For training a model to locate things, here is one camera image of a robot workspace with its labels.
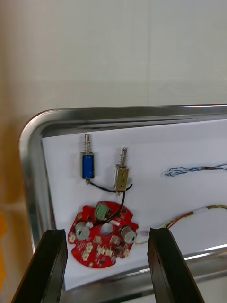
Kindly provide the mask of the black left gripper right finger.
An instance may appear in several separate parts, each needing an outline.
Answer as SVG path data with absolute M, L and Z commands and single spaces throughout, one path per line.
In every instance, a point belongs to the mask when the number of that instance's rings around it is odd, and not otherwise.
M 157 303 L 204 302 L 181 251 L 168 229 L 150 229 L 148 263 Z

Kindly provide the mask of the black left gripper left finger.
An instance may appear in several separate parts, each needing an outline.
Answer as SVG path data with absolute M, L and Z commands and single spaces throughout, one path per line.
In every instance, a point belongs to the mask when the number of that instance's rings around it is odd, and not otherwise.
M 68 259 L 64 230 L 47 230 L 12 299 L 13 303 L 58 303 Z

